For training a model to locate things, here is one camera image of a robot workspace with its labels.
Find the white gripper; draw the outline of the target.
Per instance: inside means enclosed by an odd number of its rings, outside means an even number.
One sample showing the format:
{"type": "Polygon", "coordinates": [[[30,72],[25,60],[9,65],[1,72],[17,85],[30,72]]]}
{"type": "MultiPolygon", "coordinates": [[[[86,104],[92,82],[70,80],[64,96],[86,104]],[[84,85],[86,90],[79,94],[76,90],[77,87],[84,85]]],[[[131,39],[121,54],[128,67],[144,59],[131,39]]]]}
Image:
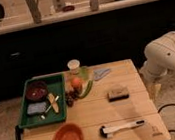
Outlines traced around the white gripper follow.
{"type": "Polygon", "coordinates": [[[142,75],[143,79],[145,80],[145,83],[151,87],[153,84],[153,91],[152,96],[153,100],[156,100],[160,90],[161,90],[161,84],[155,84],[160,79],[160,69],[154,66],[152,63],[145,62],[144,65],[139,70],[140,74],[142,75]]]}

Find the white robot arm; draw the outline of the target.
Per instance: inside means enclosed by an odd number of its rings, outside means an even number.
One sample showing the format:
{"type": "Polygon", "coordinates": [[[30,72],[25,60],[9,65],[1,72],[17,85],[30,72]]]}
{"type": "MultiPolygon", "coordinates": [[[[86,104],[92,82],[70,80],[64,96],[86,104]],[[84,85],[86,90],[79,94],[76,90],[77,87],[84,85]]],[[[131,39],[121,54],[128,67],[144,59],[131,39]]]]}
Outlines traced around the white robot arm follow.
{"type": "Polygon", "coordinates": [[[158,39],[154,39],[144,48],[146,60],[139,70],[146,90],[155,100],[161,90],[159,80],[168,70],[175,71],[175,31],[170,31],[158,39]]]}

